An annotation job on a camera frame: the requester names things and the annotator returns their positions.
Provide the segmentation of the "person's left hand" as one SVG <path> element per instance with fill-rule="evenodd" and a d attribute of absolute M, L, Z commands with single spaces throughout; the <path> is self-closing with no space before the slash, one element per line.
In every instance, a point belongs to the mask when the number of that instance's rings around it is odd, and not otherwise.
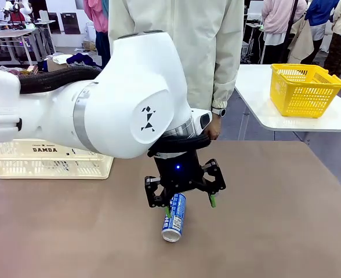
<path fill-rule="evenodd" d="M 212 114 L 212 120 L 205 129 L 205 134 L 210 140 L 217 140 L 222 129 L 222 119 L 217 114 Z"/>

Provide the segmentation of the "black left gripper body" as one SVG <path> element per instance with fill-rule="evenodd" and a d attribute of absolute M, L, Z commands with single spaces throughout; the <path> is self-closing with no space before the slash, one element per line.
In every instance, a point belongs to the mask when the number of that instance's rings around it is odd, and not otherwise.
<path fill-rule="evenodd" d="M 183 153 L 160 153 L 154 156 L 161 185 L 173 193 L 197 189 L 205 192 L 204 171 L 199 163 L 196 150 Z"/>

